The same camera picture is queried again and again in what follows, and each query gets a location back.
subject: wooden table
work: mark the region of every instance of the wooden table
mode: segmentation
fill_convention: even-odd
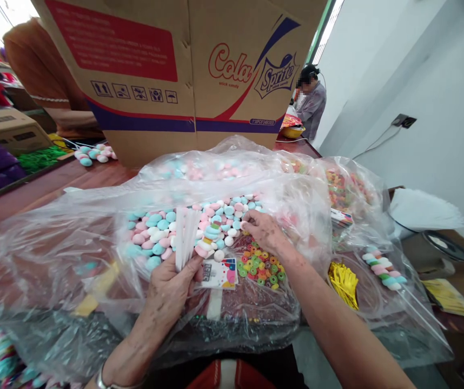
[[[276,143],[274,150],[299,152],[313,158],[320,157],[320,154],[313,149],[307,140]],[[127,169],[115,160],[106,164],[95,163],[88,168],[76,160],[72,160],[34,181],[0,196],[0,223],[18,213],[28,212],[48,204],[61,196],[66,187],[92,189],[115,186],[133,178],[137,173],[138,170]]]

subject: green shredded material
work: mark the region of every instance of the green shredded material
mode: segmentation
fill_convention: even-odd
[[[57,158],[68,154],[58,146],[22,154],[17,159],[27,174],[33,174],[57,163]]]

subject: red label on box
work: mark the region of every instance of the red label on box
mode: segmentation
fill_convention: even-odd
[[[46,4],[80,68],[178,81],[169,31],[55,0]]]

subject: hand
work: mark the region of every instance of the hand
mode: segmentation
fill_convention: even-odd
[[[255,241],[264,250],[279,255],[280,249],[290,244],[272,216],[256,210],[250,210],[243,217],[243,229],[250,232]]]
[[[145,308],[138,317],[133,332],[154,337],[160,344],[180,318],[187,297],[194,290],[194,282],[201,281],[203,258],[194,256],[176,272],[176,254],[173,253],[153,270],[145,300]]]

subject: gray shirt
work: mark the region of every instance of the gray shirt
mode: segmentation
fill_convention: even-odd
[[[302,120],[302,125],[306,129],[302,136],[310,141],[315,139],[320,119],[326,107],[326,88],[320,83],[315,89],[306,96],[301,106],[297,109],[297,116]]]

